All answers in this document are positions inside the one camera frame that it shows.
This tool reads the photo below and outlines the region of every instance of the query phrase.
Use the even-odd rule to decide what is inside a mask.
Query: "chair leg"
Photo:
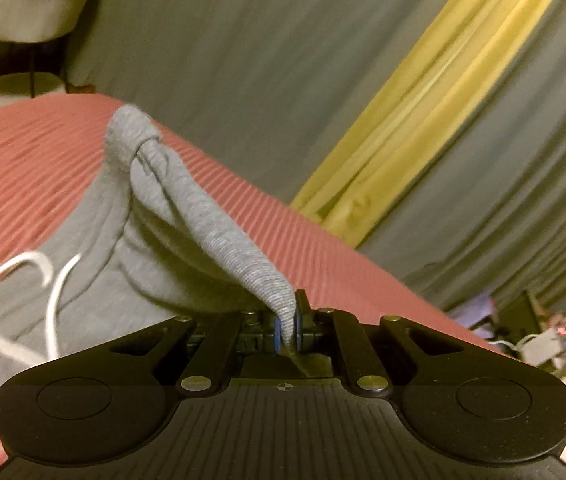
[[[63,88],[68,93],[68,45],[70,44],[70,35],[68,34],[64,40],[62,45],[63,50],[63,57],[61,59],[61,67],[58,70],[58,76],[63,81]]]
[[[30,48],[30,97],[34,99],[34,57],[37,52],[37,46],[34,44]]]

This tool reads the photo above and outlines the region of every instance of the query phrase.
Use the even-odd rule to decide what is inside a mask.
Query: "gray curtain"
[[[361,251],[443,309],[566,294],[566,0]]]
[[[70,81],[290,202],[447,0],[95,0]]]

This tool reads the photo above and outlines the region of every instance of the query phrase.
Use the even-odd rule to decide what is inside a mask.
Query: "gray cloth fold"
[[[183,310],[270,308],[281,318],[285,344],[291,342],[294,289],[134,106],[112,117],[102,170],[39,250],[56,272],[82,256],[59,303],[61,355]],[[49,294],[38,269],[10,273],[0,282],[0,335],[45,354]],[[0,355],[0,385],[23,369]]]

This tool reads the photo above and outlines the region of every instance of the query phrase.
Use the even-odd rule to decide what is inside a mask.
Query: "white drawstring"
[[[70,271],[78,263],[79,259],[81,259],[81,256],[77,254],[68,263],[66,263],[58,273],[58,276],[52,285],[52,291],[48,298],[48,304],[45,312],[45,340],[48,357],[46,358],[38,352],[35,352],[17,342],[10,341],[3,336],[0,336],[0,354],[9,357],[10,359],[14,359],[15,361],[19,361],[27,367],[38,366],[47,361],[58,359],[59,351],[56,327],[58,300],[60,298],[63,285],[68,278],[68,274],[70,274]],[[47,287],[54,275],[54,268],[50,259],[45,256],[45,254],[37,251],[22,253],[8,260],[0,266],[0,276],[25,262],[31,262],[39,267],[42,274],[41,286],[43,288]]]

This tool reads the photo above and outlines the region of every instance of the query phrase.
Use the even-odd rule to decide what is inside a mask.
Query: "circular pad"
[[[56,381],[41,390],[39,408],[61,420],[80,420],[101,413],[112,401],[112,392],[101,381],[72,378]]]
[[[458,389],[456,400],[465,411],[487,420],[514,418],[532,405],[532,397],[524,387],[494,377],[467,381]]]

